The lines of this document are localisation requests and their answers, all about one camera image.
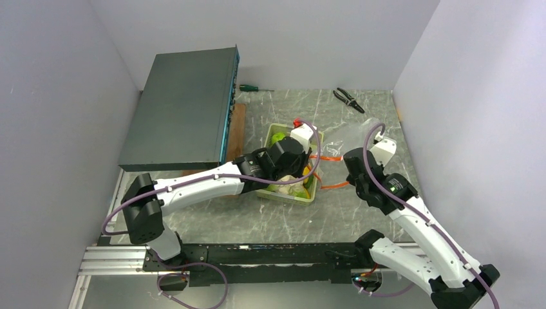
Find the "white cauliflower with leaves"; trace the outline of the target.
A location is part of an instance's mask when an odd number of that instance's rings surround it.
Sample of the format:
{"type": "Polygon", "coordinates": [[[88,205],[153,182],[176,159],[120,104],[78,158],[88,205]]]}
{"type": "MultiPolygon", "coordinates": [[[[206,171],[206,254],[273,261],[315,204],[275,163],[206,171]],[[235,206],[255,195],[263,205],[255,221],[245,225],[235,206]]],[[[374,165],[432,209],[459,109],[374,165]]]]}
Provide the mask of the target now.
{"type": "Polygon", "coordinates": [[[298,198],[309,198],[310,194],[305,185],[308,180],[303,180],[297,183],[291,183],[287,185],[274,185],[270,184],[267,187],[267,191],[276,192],[278,194],[289,195],[298,198]]]}

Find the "clear zip bag orange zipper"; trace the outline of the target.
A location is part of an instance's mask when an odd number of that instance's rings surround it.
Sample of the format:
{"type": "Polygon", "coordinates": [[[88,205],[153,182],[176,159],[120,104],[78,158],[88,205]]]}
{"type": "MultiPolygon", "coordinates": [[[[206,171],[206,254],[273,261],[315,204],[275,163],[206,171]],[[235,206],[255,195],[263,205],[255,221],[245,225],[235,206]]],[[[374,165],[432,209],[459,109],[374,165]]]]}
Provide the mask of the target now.
{"type": "Polygon", "coordinates": [[[321,142],[319,166],[314,172],[319,189],[340,189],[348,185],[348,171],[343,156],[348,151],[362,147],[364,138],[378,123],[379,119],[369,118],[361,123],[344,124],[325,135],[321,142]]]}

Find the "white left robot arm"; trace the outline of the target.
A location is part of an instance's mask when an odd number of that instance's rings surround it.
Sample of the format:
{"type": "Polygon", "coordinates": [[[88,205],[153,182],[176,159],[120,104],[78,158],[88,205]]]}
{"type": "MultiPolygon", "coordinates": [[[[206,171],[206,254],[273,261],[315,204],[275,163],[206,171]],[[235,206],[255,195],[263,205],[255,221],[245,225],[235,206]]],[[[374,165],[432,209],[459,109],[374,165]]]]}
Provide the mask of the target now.
{"type": "Polygon", "coordinates": [[[177,270],[184,264],[185,252],[165,216],[213,198],[265,189],[286,176],[301,178],[311,152],[309,140],[291,134],[208,171],[157,180],[140,174],[122,199],[129,240],[149,246],[163,266],[177,270]]]}

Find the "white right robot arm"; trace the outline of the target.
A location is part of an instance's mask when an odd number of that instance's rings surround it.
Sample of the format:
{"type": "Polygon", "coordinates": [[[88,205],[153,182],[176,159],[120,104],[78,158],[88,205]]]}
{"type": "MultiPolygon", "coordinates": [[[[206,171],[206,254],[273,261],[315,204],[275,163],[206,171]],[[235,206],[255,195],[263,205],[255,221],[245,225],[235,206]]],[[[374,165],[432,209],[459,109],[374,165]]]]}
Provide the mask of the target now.
{"type": "Polygon", "coordinates": [[[436,308],[473,308],[490,292],[499,271],[457,244],[403,175],[384,173],[372,152],[361,147],[347,152],[343,160],[357,196],[400,225],[425,254],[413,254],[372,229],[355,242],[360,266],[377,263],[398,272],[425,291],[436,308]]]}

